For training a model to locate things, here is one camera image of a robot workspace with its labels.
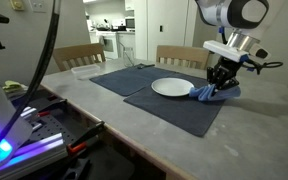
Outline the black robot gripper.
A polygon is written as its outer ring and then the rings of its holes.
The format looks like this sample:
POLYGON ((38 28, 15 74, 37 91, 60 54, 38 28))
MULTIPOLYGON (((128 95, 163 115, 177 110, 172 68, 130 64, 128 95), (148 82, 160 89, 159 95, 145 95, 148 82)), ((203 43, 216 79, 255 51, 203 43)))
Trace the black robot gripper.
POLYGON ((241 62, 237 63, 221 56, 214 67, 207 68, 207 87, 213 90, 216 88, 217 90, 228 90, 238 86, 236 75, 241 66, 241 62))

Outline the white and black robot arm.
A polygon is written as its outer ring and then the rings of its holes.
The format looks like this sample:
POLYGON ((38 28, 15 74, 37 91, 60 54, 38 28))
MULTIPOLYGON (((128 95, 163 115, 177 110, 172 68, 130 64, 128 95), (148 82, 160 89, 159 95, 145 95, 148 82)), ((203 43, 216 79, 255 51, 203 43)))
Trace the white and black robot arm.
POLYGON ((222 42, 205 41, 203 47, 220 56, 213 68, 207 69, 207 81, 214 91, 235 87, 237 71, 250 56, 268 59, 270 53, 260 46, 260 39, 273 19, 273 6, 268 0, 195 0, 204 23, 233 32, 222 42))

